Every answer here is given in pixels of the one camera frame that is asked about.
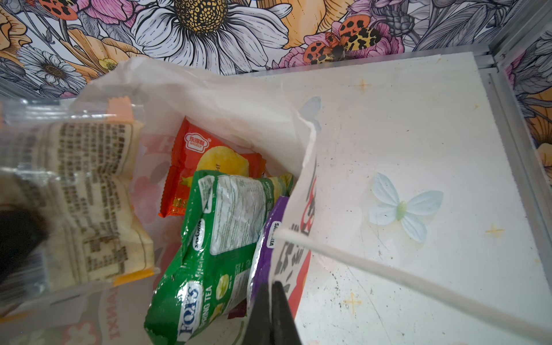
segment butterfly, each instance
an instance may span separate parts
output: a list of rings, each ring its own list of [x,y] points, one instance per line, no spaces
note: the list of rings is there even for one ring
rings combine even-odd
[[[77,12],[69,6],[73,6],[72,0],[39,0],[42,7],[55,17],[64,20],[76,20]]]
[[[370,16],[354,15],[347,18],[336,33],[328,32],[326,42],[311,43],[303,54],[303,61],[315,65],[348,58],[347,52],[369,48],[381,40],[381,33],[369,28]]]
[[[426,226],[416,216],[429,216],[437,212],[443,202],[443,192],[430,190],[409,202],[400,201],[391,180],[380,173],[375,177],[372,191],[382,204],[370,210],[371,223],[388,225],[398,220],[413,240],[423,242],[426,239]]]

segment orange snack packet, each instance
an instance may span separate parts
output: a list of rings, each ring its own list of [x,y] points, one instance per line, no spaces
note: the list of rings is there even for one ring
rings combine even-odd
[[[229,175],[260,178],[267,163],[259,153],[237,154],[186,118],[174,141],[171,161],[161,198],[161,217],[186,214],[196,170],[217,170]]]

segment fox's candy bag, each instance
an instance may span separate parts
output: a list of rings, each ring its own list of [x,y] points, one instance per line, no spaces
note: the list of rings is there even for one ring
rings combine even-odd
[[[256,243],[293,176],[253,179],[197,171],[182,248],[153,295],[144,328],[155,345],[186,342],[246,298]]]
[[[259,178],[266,165],[260,154],[239,155],[186,118],[174,141],[171,160],[161,199],[159,215],[162,217],[185,214],[195,171],[215,170],[230,175]]]

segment daisy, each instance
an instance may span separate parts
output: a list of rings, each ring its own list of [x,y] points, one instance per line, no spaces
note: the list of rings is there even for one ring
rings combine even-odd
[[[280,20],[291,5],[270,9],[227,0],[138,0],[147,8],[132,27],[136,43],[154,58],[232,75],[268,62],[263,47],[282,48],[288,28]]]
[[[86,80],[82,74],[55,55],[29,45],[23,46],[17,54],[19,62],[26,69],[51,85],[59,86],[66,91],[74,91],[75,94],[86,86]]]

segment green candy bag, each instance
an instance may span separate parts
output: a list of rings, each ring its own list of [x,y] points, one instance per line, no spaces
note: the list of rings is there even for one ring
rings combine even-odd
[[[276,200],[293,176],[194,174],[182,248],[153,295],[144,328],[155,345],[184,343],[246,297],[253,253]]]

